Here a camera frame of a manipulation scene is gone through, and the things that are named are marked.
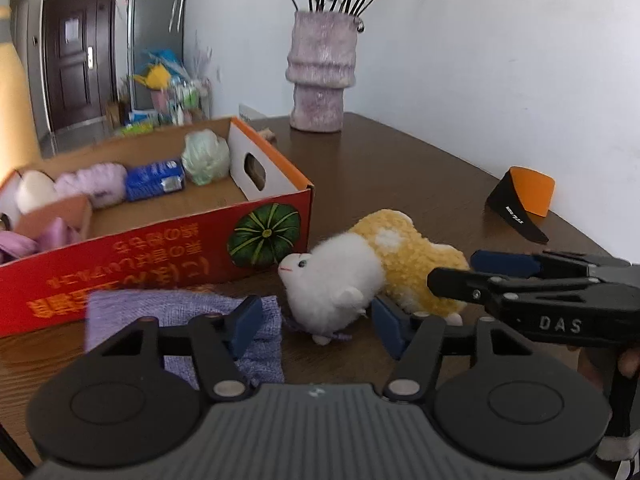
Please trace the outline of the person right hand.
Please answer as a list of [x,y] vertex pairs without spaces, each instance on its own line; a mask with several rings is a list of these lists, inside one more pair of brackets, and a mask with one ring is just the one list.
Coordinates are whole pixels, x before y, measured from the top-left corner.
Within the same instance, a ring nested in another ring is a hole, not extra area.
[[639,370],[639,349],[625,351],[617,361],[614,354],[603,349],[582,349],[579,351],[577,370],[594,386],[602,390],[605,383],[618,370],[625,377],[633,378]]

